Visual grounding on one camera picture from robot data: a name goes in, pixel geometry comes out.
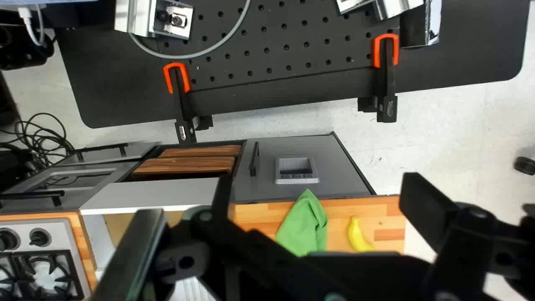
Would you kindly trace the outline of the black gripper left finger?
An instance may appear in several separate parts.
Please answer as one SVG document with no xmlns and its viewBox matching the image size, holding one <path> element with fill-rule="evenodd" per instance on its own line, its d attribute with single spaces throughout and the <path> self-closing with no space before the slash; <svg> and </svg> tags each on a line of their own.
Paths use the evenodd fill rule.
<svg viewBox="0 0 535 301">
<path fill-rule="evenodd" d="M 163 209 L 134 214 L 91 301 L 173 301 L 183 283 L 198 281 L 216 301 L 228 298 L 226 269 L 205 231 L 221 229 L 210 208 L 190 209 L 170 228 Z"/>
</svg>

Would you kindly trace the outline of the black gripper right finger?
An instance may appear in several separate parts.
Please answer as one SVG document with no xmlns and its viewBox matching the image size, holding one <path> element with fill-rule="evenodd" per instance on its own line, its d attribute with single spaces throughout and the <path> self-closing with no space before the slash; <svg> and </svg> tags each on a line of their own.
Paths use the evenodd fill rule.
<svg viewBox="0 0 535 301">
<path fill-rule="evenodd" d="M 402 181 L 400 209 L 437 253 L 424 296 L 435 301 L 492 301 L 489 274 L 502 276 L 527 301 L 535 300 L 534 216 L 519 224 L 491 211 L 452 201 L 419 172 Z"/>
</svg>

